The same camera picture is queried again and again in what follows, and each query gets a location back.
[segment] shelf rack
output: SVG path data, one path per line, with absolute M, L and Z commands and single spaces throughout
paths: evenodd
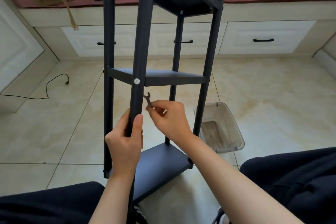
M 171 101 L 175 100 L 176 86 L 201 84 L 193 133 L 199 135 L 205 99 L 208 92 L 212 63 L 215 55 L 224 0 L 139 0 L 133 68 L 114 67 L 115 0 L 104 0 L 104 136 L 112 128 L 114 79 L 132 86 L 127 136 L 131 135 L 133 120 L 141 113 L 145 86 L 170 85 Z M 177 16 L 172 71 L 146 70 L 153 4 Z M 213 14 L 208 49 L 202 75 L 179 72 L 183 21 L 185 17 Z M 157 189 L 179 174 L 193 167 L 193 162 L 182 151 L 164 143 L 141 153 L 129 197 L 129 211 Z M 104 141 L 104 177 L 113 172 L 111 155 Z

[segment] drawer handle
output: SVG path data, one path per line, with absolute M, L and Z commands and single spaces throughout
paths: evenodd
M 186 42 L 181 42 L 182 44 L 192 44 L 194 42 L 194 40 L 190 40 L 190 41 L 186 41 Z
M 116 44 L 117 42 L 114 42 L 114 44 Z M 98 45 L 104 45 L 104 43 L 98 42 Z
M 270 40 L 258 40 L 258 39 L 253 39 L 253 42 L 273 42 L 274 38 L 271 38 Z

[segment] shelf leg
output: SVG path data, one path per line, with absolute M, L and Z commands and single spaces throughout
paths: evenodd
M 179 64 L 180 64 L 183 21 L 184 21 L 184 16 L 179 15 L 177 17 L 175 46 L 174 46 L 174 58 L 173 58 L 173 71 L 176 71 L 176 72 L 179 71 Z M 171 85 L 170 86 L 169 100 L 170 101 L 175 101 L 175 95 L 176 95 L 176 85 Z M 168 139 L 168 137 L 165 137 L 165 144 L 170 144 L 170 140 Z
M 138 18 L 136 23 L 135 49 L 133 60 L 133 84 L 127 136 L 132 133 L 134 118 L 141 113 L 146 77 L 146 65 L 151 31 L 153 0 L 139 0 Z M 133 208 L 134 180 L 128 200 L 128 212 Z
M 104 70 L 114 67 L 114 18 L 115 1 L 104 0 Z M 113 81 L 104 73 L 104 138 L 113 128 Z M 104 140 L 104 178 L 109 177 L 112 160 Z
M 218 0 L 221 4 L 224 3 L 224 0 Z M 205 100 L 207 98 L 209 81 L 211 77 L 212 63 L 215 56 L 216 43 L 218 38 L 219 26 L 221 23 L 223 6 L 219 9 L 215 9 L 212 16 L 211 30 L 208 42 L 207 55 L 205 58 L 205 65 L 203 70 L 203 76 L 207 78 L 207 82 L 201 84 L 201 90 L 199 92 L 199 99 L 197 104 L 194 131 L 193 133 L 196 136 L 199 136 L 201 130 L 202 117 L 204 112 Z

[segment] drawer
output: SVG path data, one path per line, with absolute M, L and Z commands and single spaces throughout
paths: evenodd
M 226 28 L 221 22 L 215 54 L 218 54 Z M 207 52 L 211 23 L 184 23 L 181 55 L 203 55 Z M 150 27 L 149 55 L 173 55 L 176 23 L 152 24 Z
M 133 56 L 135 47 L 136 25 L 115 25 L 115 56 Z M 63 32 L 80 57 L 102 57 L 104 46 L 104 26 L 62 27 Z
M 219 54 L 290 54 L 315 21 L 229 22 Z

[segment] plastic bin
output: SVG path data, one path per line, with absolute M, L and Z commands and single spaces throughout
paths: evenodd
M 221 102 L 205 105 L 199 137 L 216 153 L 237 151 L 245 146 L 229 107 Z

